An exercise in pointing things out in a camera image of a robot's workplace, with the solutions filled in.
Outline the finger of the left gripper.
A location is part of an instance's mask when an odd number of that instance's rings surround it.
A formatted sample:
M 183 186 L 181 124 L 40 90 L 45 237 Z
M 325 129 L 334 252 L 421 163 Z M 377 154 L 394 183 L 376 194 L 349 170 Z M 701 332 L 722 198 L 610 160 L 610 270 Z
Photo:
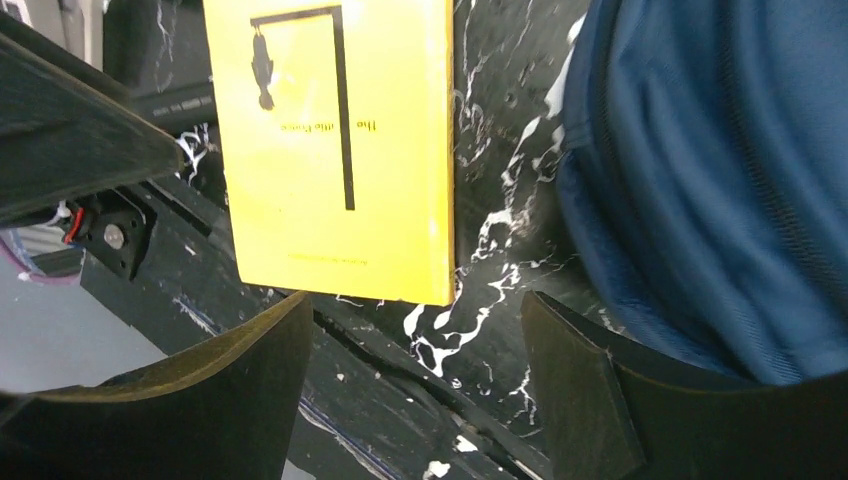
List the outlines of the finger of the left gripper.
M 130 110 L 121 84 L 2 14 L 2 227 L 181 165 L 173 138 Z

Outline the yellow book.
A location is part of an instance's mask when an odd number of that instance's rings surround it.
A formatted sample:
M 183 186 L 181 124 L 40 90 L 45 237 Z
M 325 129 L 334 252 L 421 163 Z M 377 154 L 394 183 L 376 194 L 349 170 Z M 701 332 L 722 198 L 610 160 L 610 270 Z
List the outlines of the yellow book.
M 204 17 L 240 278 L 451 303 L 452 3 L 207 1 Z

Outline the navy blue student backpack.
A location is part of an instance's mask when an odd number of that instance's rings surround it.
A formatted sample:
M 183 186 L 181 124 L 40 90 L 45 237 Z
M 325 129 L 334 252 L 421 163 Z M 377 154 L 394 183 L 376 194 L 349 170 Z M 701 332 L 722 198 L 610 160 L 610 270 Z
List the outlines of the navy blue student backpack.
M 847 5 L 594 1 L 557 190 L 612 314 L 688 364 L 847 368 Z

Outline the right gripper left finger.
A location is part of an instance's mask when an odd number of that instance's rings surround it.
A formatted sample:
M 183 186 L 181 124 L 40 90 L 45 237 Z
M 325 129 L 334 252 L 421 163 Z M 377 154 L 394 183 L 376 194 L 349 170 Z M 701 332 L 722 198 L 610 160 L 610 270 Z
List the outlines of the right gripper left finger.
M 295 293 L 95 386 L 1 396 L 5 479 L 279 479 L 313 343 Z

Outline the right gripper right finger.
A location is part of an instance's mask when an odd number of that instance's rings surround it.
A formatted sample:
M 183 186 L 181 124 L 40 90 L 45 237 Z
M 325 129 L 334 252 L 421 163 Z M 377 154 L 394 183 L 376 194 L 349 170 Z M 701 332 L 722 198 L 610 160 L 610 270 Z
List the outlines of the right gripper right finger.
M 847 377 L 746 382 L 531 291 L 522 328 L 558 479 L 843 479 Z

